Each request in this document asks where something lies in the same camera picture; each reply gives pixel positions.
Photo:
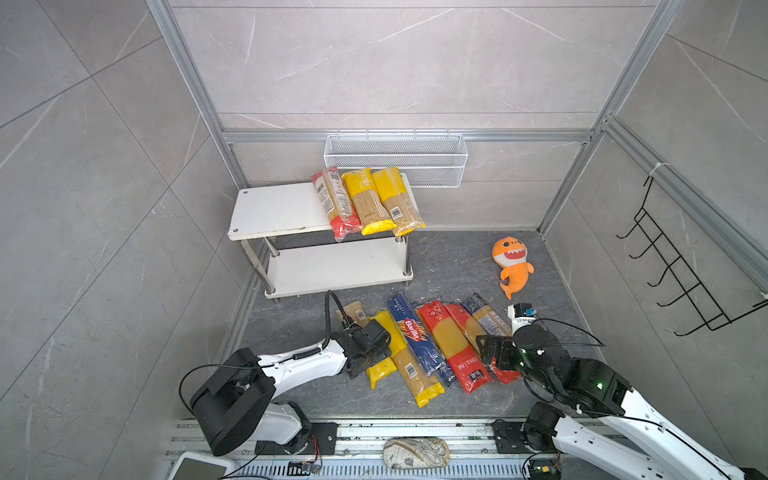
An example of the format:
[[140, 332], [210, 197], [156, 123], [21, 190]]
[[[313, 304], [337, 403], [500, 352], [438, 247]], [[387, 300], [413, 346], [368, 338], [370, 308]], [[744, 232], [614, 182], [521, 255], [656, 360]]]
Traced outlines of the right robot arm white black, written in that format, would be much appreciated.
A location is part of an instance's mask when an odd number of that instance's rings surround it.
[[483, 335], [483, 361], [515, 371], [552, 397], [520, 428], [533, 454], [562, 453], [620, 479], [761, 479], [678, 428], [607, 364], [573, 357], [542, 318], [523, 317], [510, 336]]

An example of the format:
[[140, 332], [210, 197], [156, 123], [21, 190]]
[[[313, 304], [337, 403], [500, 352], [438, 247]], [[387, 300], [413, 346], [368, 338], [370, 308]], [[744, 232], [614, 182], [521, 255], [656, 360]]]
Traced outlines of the red spaghetti bag with label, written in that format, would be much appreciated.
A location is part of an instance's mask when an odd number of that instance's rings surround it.
[[349, 234], [361, 232], [362, 223], [357, 216], [338, 168], [324, 168], [315, 173], [311, 180], [335, 240], [341, 242]]

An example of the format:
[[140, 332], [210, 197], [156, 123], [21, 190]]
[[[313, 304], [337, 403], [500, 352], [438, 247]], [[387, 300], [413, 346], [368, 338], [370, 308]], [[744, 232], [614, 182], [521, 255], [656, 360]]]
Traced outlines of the yellow wholewheat spaghetti bag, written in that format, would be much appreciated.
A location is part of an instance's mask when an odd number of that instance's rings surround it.
[[363, 236], [395, 228], [395, 222], [379, 198], [370, 168], [343, 173], [342, 180], [362, 224]]

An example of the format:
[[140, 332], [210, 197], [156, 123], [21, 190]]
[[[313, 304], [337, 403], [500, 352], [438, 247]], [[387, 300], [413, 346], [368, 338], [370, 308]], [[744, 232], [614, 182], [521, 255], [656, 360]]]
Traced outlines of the yellow spaghetti bag with barcode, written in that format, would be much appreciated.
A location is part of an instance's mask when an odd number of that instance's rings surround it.
[[396, 237], [425, 227], [398, 167], [377, 170], [372, 173], [372, 178], [380, 201], [395, 224], [393, 233]]

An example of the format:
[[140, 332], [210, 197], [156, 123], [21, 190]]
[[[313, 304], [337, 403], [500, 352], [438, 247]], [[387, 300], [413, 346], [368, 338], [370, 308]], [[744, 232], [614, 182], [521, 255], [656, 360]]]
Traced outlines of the tan yellow pasta bag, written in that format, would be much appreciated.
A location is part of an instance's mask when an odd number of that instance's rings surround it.
[[[364, 327], [369, 321], [376, 321], [366, 314], [362, 302], [359, 300], [345, 305], [343, 307], [343, 311], [344, 313], [338, 311], [337, 314], [342, 321], [344, 329], [352, 323], [356, 323], [361, 327]], [[384, 360], [366, 370], [366, 375], [372, 390], [377, 388], [377, 385], [381, 380], [395, 372], [396, 367], [390, 356], [391, 350], [389, 355]]]

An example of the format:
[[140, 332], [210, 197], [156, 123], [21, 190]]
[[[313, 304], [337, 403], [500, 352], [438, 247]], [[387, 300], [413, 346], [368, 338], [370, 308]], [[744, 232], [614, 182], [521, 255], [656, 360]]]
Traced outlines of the blue Barilla spaghetti box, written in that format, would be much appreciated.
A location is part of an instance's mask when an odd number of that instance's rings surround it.
[[438, 348], [425, 322], [403, 293], [386, 301], [386, 307], [401, 331], [407, 345], [427, 375], [436, 375], [445, 387], [450, 387], [457, 377]]

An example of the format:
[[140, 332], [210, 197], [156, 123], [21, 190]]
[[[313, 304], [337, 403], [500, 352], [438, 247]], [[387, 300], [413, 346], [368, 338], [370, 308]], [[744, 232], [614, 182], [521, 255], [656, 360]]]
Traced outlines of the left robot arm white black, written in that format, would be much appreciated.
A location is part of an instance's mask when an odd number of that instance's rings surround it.
[[213, 373], [187, 407], [216, 457], [250, 440], [297, 453], [309, 442], [312, 424], [298, 404], [275, 399], [317, 379], [356, 378], [384, 358], [390, 341], [391, 334], [376, 322], [364, 327], [351, 322], [316, 345], [278, 355], [259, 357], [242, 348], [209, 366]]

